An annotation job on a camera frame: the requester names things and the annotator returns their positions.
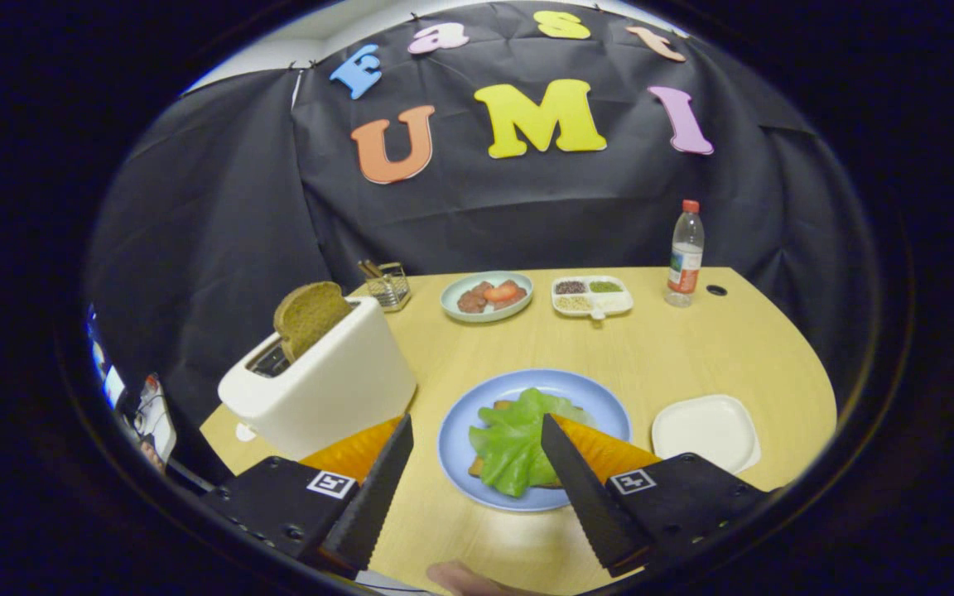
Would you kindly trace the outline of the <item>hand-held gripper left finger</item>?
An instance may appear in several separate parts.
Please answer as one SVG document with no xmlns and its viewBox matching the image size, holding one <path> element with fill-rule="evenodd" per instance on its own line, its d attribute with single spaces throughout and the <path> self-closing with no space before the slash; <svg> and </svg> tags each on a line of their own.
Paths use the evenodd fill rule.
<svg viewBox="0 0 954 596">
<path fill-rule="evenodd" d="M 262 546 L 353 579 L 369 566 L 412 453 L 410 418 L 395 416 L 304 461 L 266 457 L 200 502 Z"/>
</svg>

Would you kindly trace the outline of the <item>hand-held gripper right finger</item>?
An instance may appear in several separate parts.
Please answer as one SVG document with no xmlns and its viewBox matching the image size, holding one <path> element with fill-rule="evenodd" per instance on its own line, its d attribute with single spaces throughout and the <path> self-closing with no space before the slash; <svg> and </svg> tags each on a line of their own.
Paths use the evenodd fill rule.
<svg viewBox="0 0 954 596">
<path fill-rule="evenodd" d="M 656 459 L 602 431 L 546 414 L 542 452 L 603 569 L 678 574 L 740 542 L 774 490 L 694 453 Z"/>
</svg>

